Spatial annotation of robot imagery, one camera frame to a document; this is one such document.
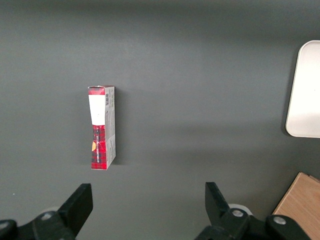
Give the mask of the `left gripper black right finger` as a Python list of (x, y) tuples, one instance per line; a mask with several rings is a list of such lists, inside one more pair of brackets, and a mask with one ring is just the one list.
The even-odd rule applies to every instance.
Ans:
[(284, 215), (264, 221), (238, 207), (229, 207), (215, 182), (205, 183), (205, 209), (210, 221), (197, 240), (309, 240), (301, 226)]

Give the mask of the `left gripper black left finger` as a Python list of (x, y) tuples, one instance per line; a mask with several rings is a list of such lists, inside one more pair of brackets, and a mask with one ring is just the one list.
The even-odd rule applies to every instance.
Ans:
[(18, 226), (13, 219), (0, 221), (2, 240), (75, 240), (93, 210), (92, 185), (82, 183), (58, 208), (45, 211)]

